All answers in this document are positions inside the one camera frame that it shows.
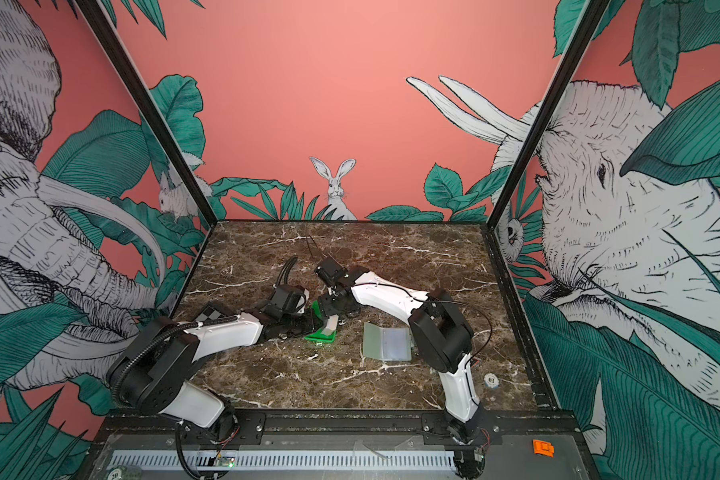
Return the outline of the green plastic card tray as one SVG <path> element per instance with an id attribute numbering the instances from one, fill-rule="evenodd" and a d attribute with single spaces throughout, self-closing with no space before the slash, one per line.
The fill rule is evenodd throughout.
<path id="1" fill-rule="evenodd" d="M 318 322 L 318 325 L 317 329 L 314 332 L 306 335 L 304 339 L 315 343 L 333 343 L 336 338 L 336 331 L 332 336 L 325 336 L 321 333 L 322 329 L 324 328 L 326 319 L 332 315 L 323 313 L 317 300 L 312 302 L 310 314 L 311 318 Z"/>

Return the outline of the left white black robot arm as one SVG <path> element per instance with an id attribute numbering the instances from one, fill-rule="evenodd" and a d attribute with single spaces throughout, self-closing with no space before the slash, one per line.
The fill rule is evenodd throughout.
<path id="1" fill-rule="evenodd" d="M 212 356 L 282 336 L 317 329 L 305 313 L 309 292 L 279 285 L 254 307 L 230 313 L 210 303 L 190 322 L 156 319 L 141 331 L 108 370 L 113 400 L 143 415 L 165 415 L 200 428 L 226 431 L 234 410 L 190 379 Z"/>

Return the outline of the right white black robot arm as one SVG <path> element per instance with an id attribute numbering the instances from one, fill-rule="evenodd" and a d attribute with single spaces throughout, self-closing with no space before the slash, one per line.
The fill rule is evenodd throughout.
<path id="1" fill-rule="evenodd" d="M 480 406 L 470 365 L 474 331 L 447 291 L 409 289 L 365 267 L 345 268 L 331 258 L 321 261 L 315 273 L 327 287 L 317 300 L 322 317 L 373 307 L 404 322 L 420 357 L 439 373 L 447 414 L 462 424 L 473 419 Z"/>

